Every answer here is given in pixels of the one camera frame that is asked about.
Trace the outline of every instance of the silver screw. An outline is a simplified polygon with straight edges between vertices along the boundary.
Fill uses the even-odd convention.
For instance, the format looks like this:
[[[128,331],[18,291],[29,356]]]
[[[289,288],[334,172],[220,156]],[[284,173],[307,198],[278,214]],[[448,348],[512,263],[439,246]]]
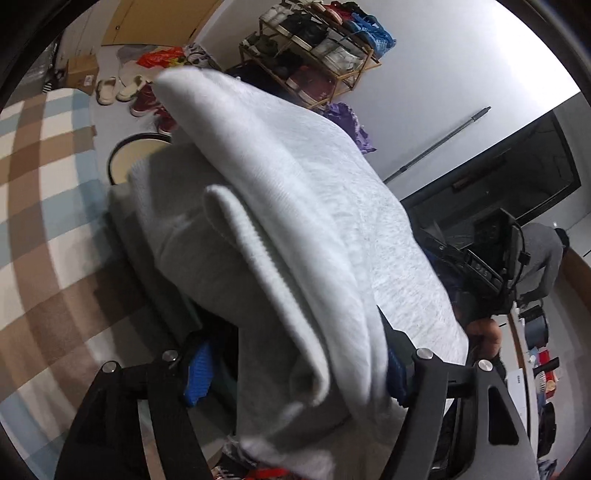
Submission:
[[[102,371],[106,374],[111,374],[113,373],[115,370],[117,370],[117,362],[114,362],[113,360],[111,360],[110,362],[107,362],[103,365]]]
[[[480,370],[484,370],[485,372],[490,372],[492,370],[492,363],[490,363],[488,360],[480,360],[478,362],[478,368],[480,368]]]
[[[420,348],[417,350],[417,357],[422,358],[423,360],[430,360],[433,358],[433,352],[428,348]]]
[[[166,350],[162,354],[162,360],[165,362],[174,362],[178,358],[178,352],[176,350]]]

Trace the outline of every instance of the red plastic bag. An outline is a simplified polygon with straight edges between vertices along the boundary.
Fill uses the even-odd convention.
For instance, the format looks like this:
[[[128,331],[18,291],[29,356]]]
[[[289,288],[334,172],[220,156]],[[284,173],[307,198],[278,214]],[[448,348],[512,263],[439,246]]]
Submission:
[[[158,50],[150,53],[144,53],[138,58],[138,65],[146,67],[147,69],[157,65],[167,68],[170,62],[179,57],[184,57],[184,52],[181,47],[173,47],[168,50]]]

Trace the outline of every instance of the person's hand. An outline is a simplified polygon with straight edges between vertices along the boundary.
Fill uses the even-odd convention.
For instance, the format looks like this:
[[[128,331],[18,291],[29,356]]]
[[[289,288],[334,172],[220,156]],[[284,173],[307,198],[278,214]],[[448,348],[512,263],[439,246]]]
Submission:
[[[503,332],[501,327],[493,319],[480,319],[470,322],[466,327],[466,333],[469,336],[482,337],[480,345],[480,355],[488,360],[497,356],[501,350],[501,340]]]

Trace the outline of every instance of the striped fabric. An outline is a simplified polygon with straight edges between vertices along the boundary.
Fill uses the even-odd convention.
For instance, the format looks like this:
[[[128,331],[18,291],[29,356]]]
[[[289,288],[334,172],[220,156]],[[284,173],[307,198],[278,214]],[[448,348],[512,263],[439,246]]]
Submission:
[[[0,113],[0,421],[42,480],[100,365],[170,346],[105,218],[89,98]]]

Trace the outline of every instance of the beige slipper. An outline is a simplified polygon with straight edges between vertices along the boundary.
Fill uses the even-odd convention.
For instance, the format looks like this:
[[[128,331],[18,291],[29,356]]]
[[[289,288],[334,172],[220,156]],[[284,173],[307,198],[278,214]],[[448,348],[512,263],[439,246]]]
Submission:
[[[132,82],[117,94],[117,100],[120,102],[129,102],[145,84],[145,79],[141,75],[136,75]]]
[[[101,80],[96,86],[96,101],[101,105],[110,105],[115,101],[115,85],[117,79],[109,77]]]

